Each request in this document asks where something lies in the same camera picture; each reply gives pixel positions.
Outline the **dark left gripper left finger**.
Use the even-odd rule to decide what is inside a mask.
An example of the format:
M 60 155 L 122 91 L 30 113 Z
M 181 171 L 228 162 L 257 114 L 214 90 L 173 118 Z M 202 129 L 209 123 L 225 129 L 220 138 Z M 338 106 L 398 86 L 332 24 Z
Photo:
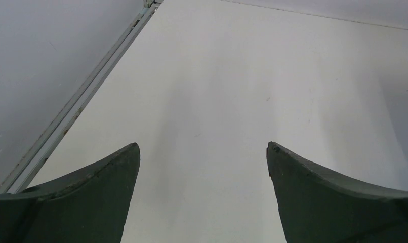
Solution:
M 0 242 L 120 242 L 140 167 L 131 143 L 21 192 L 0 194 Z

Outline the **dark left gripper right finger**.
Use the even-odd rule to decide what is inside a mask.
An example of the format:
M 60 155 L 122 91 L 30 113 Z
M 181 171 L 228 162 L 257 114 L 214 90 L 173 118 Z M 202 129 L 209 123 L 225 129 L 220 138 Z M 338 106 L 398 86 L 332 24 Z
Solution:
M 366 183 L 275 142 L 269 176 L 287 242 L 408 242 L 408 192 Z

